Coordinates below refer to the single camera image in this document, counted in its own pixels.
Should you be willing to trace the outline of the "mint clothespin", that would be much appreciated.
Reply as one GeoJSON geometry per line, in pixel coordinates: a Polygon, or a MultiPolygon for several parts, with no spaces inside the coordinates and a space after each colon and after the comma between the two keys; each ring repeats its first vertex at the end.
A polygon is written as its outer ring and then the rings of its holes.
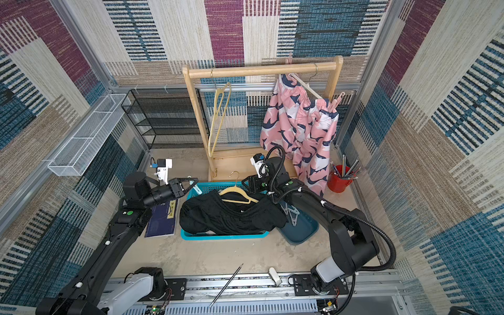
{"type": "Polygon", "coordinates": [[[286,213],[291,217],[292,220],[296,221],[300,212],[299,210],[294,207],[294,206],[290,206],[290,205],[287,205],[286,206],[286,213]]]}
{"type": "Polygon", "coordinates": [[[196,192],[197,195],[203,194],[203,192],[199,189],[198,185],[194,185],[193,190],[196,192]]]}

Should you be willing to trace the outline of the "yellow hanger of black shorts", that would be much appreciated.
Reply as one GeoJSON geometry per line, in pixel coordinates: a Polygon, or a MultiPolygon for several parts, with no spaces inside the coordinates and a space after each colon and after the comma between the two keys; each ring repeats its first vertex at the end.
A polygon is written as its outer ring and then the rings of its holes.
{"type": "Polygon", "coordinates": [[[230,174],[230,177],[232,177],[233,175],[236,175],[236,180],[235,180],[235,184],[234,186],[230,186],[224,190],[222,190],[219,195],[221,197],[221,199],[223,200],[223,202],[228,202],[228,203],[236,203],[236,204],[244,204],[244,205],[249,205],[251,203],[259,203],[258,199],[255,199],[255,198],[252,198],[248,195],[248,193],[237,186],[238,184],[238,179],[240,177],[240,173],[238,171],[233,171],[231,174],[230,174]],[[225,199],[224,197],[227,195],[227,194],[234,194],[234,195],[237,195],[239,196],[240,198],[239,199],[225,199]]]}

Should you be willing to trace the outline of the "black shorts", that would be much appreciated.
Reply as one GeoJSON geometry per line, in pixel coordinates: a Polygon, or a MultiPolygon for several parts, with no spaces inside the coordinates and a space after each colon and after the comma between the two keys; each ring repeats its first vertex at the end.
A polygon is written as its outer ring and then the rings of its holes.
{"type": "Polygon", "coordinates": [[[242,204],[236,193],[221,196],[217,190],[189,198],[182,204],[180,225],[191,234],[214,232],[221,236],[258,234],[283,228],[283,209],[265,194],[252,194],[257,203],[242,204]]]}

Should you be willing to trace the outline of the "white clothespin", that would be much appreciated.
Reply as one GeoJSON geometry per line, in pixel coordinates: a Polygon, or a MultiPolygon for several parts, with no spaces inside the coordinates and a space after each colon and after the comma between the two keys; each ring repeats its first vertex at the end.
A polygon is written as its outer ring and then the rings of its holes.
{"type": "Polygon", "coordinates": [[[298,220],[298,216],[299,216],[299,212],[298,210],[290,210],[290,220],[291,220],[291,224],[296,227],[297,225],[297,220],[298,220]]]}
{"type": "Polygon", "coordinates": [[[290,209],[289,209],[289,206],[287,205],[286,202],[280,202],[280,205],[283,209],[283,212],[286,214],[286,215],[289,215],[290,213],[290,209]]]}

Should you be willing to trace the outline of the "yellow hanger of beige shorts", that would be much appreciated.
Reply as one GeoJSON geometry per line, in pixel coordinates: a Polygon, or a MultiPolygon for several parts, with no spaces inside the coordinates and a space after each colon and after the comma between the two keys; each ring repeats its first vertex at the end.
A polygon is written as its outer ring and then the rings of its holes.
{"type": "Polygon", "coordinates": [[[210,133],[208,139],[207,153],[209,157],[213,157],[224,120],[227,116],[227,109],[232,95],[232,84],[226,82],[223,87],[218,87],[213,77],[213,70],[211,70],[211,79],[215,86],[215,95],[213,103],[213,115],[210,126],[210,133]]]}

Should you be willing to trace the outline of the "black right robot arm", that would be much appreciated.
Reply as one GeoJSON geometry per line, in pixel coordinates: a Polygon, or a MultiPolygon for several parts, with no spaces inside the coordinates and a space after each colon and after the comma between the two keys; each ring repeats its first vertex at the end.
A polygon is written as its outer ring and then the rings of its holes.
{"type": "Polygon", "coordinates": [[[397,257],[391,238],[360,210],[336,206],[304,182],[291,178],[284,166],[285,150],[280,146],[275,149],[279,156],[268,152],[251,158],[257,173],[243,180],[243,184],[252,193],[266,192],[272,202],[285,203],[306,213],[328,232],[330,256],[311,269],[313,290],[325,293],[332,289],[337,278],[391,268],[397,257]]]}

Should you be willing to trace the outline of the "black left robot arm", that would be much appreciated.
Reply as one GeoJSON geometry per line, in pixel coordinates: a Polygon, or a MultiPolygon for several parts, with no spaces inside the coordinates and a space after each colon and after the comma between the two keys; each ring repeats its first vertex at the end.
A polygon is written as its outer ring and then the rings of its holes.
{"type": "Polygon", "coordinates": [[[142,234],[154,207],[186,196],[197,178],[173,178],[166,185],[144,172],[129,174],[123,200],[108,224],[106,235],[83,268],[55,298],[44,298],[36,314],[123,314],[142,298],[163,297],[164,277],[159,272],[134,274],[106,298],[103,291],[127,250],[142,234]]]}

